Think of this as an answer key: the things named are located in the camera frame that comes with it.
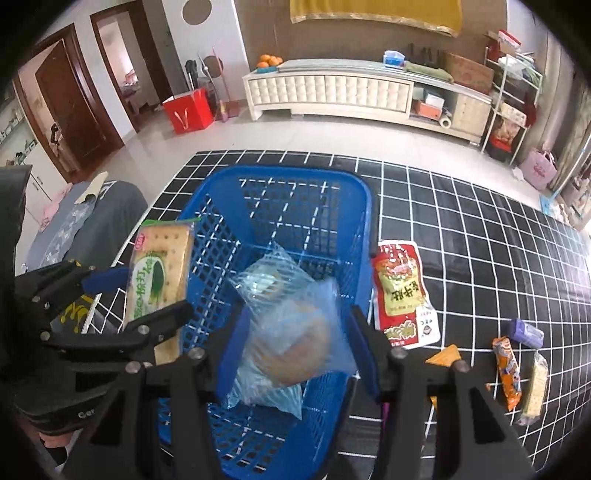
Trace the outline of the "person's hand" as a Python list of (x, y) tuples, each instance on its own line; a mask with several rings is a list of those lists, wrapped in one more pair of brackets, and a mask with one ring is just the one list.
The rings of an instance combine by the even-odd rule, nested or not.
[(80, 430), (61, 435), (47, 435), (39, 433), (39, 438), (47, 449), (66, 448), (70, 450), (80, 435)]

